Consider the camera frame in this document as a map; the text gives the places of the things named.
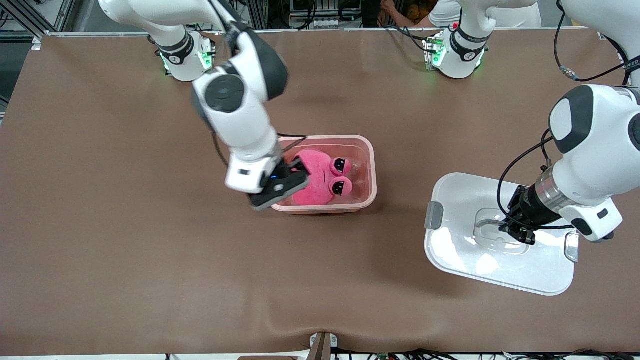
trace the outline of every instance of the white shirt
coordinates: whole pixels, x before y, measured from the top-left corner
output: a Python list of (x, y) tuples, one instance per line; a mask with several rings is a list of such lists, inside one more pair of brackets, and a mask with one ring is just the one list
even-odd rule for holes
[[(496, 21), (496, 28), (541, 28), (538, 3), (527, 8), (490, 8), (488, 14)], [(439, 0), (429, 20), (434, 26), (444, 28), (460, 20), (460, 4), (456, 0)]]

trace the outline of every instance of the person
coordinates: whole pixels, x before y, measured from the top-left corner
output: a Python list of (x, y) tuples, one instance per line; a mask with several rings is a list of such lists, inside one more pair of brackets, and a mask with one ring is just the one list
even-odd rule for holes
[[(460, 4), (456, 0), (438, 0), (433, 10), (420, 22), (414, 22), (403, 16), (397, 9), (394, 0), (382, 0), (381, 15), (391, 16), (398, 27), (403, 28), (446, 28), (460, 20)], [(491, 8), (489, 14), (496, 20), (496, 28), (541, 28), (540, 9), (538, 3), (527, 8), (507, 9)]]

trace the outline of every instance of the cable connector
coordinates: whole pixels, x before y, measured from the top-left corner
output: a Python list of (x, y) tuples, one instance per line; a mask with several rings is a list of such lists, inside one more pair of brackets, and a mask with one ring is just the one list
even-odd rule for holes
[(560, 71), (564, 74), (564, 76), (570, 78), (571, 80), (578, 80), (578, 75), (572, 69), (569, 69), (566, 66), (560, 66)]

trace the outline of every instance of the black eye patch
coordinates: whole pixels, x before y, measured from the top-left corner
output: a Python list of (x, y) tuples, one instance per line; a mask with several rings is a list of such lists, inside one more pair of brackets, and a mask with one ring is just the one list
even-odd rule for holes
[(333, 166), (335, 166), (335, 169), (338, 170), (338, 172), (343, 173), (345, 163), (346, 163), (345, 159), (336, 159), (335, 163), (333, 163)]
[(344, 181), (338, 181), (337, 183), (333, 184), (332, 192), (335, 195), (342, 196), (342, 189), (344, 189)]

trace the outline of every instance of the person's hand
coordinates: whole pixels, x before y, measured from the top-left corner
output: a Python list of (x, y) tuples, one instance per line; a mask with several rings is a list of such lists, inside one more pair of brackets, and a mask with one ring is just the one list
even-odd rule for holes
[(394, 0), (382, 0), (380, 1), (380, 9), (390, 15), (396, 11), (396, 3)]

